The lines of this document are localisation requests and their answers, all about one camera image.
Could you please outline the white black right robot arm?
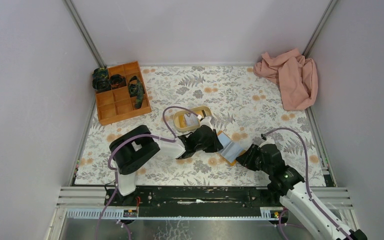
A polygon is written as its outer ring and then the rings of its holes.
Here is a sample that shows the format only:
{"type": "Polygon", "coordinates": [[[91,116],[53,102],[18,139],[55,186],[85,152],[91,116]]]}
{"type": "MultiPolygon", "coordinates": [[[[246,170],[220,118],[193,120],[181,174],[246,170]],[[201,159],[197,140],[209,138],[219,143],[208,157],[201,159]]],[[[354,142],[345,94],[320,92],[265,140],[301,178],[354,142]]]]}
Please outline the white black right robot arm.
{"type": "Polygon", "coordinates": [[[317,240],[366,240],[360,230],[353,230],[328,209],[307,186],[304,177],[285,164],[273,143],[252,144],[236,161],[251,171],[269,176],[269,199],[287,208],[317,240]]]}

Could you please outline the beige oval plastic tray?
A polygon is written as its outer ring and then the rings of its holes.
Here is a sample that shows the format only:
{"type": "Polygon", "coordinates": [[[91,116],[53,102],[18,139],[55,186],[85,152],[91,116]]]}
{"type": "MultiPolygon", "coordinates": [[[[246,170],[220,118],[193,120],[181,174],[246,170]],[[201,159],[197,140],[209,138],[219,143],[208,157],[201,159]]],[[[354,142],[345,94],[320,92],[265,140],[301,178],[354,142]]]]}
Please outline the beige oval plastic tray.
{"type": "MultiPolygon", "coordinates": [[[[191,108],[190,110],[203,118],[213,115],[210,108],[204,105],[191,108]]],[[[200,127],[198,117],[187,110],[177,111],[173,115],[173,122],[175,129],[179,132],[193,131],[200,127]]]]}

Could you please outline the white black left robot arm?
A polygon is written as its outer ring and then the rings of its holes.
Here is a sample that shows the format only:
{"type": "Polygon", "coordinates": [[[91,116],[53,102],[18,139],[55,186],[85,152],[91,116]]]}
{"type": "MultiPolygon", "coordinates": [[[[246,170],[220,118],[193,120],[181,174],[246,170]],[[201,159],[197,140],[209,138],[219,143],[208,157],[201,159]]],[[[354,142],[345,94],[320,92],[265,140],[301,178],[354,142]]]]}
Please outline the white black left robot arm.
{"type": "Polygon", "coordinates": [[[116,172],[115,185],[121,196],[127,196],[136,190],[136,172],[157,154],[184,160],[199,151],[216,153],[223,149],[216,130],[208,125],[173,139],[153,135],[146,125],[140,125],[109,145],[108,165],[115,162],[111,168],[116,172]]]}

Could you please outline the yellow leather card holder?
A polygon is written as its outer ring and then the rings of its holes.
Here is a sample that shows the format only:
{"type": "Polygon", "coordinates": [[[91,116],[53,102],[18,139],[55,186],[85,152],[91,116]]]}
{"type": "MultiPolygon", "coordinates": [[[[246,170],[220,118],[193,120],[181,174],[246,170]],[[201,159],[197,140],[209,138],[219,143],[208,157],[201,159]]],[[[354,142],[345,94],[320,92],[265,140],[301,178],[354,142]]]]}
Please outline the yellow leather card holder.
{"type": "Polygon", "coordinates": [[[229,166],[234,166],[237,162],[236,158],[244,154],[246,151],[241,145],[233,141],[223,131],[217,133],[218,140],[222,144],[223,148],[217,152],[217,154],[224,159],[229,166]]]}

